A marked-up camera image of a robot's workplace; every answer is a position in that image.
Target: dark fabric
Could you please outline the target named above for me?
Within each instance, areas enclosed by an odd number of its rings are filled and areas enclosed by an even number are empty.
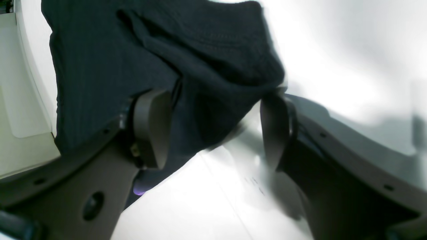
[[[161,172],[139,175],[135,184],[147,189],[224,139],[284,78],[254,1],[42,0],[42,12],[53,31],[62,154],[119,114],[130,96],[172,92],[168,161]]]

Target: navy blue cloth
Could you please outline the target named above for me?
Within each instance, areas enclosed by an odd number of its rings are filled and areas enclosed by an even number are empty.
[[[163,171],[141,172],[152,188],[198,151],[217,144],[284,79],[259,3],[207,0],[42,0],[52,28],[62,154],[118,115],[130,96],[173,94]]]

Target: screw hole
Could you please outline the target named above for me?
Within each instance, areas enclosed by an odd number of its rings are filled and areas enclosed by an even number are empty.
[[[83,208],[83,218],[86,221],[95,219],[101,212],[104,205],[104,194],[101,192],[94,193],[87,201]]]
[[[34,185],[40,185],[46,182],[46,179],[37,179],[34,181]]]
[[[395,190],[395,188],[392,187],[392,186],[390,186],[390,185],[384,185],[384,188],[387,189],[387,190],[389,190],[389,191],[394,191]]]

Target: circular hole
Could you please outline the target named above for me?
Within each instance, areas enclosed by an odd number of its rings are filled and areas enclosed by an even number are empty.
[[[390,186],[390,185],[384,185],[384,188],[385,189],[387,189],[387,190],[389,190],[389,191],[394,191],[395,190],[395,188],[394,187],[392,187],[392,186]]]
[[[86,221],[95,219],[101,212],[104,205],[104,194],[101,192],[94,193],[85,204],[83,208],[83,218]]]
[[[46,179],[37,179],[34,181],[34,185],[40,185],[46,182]]]

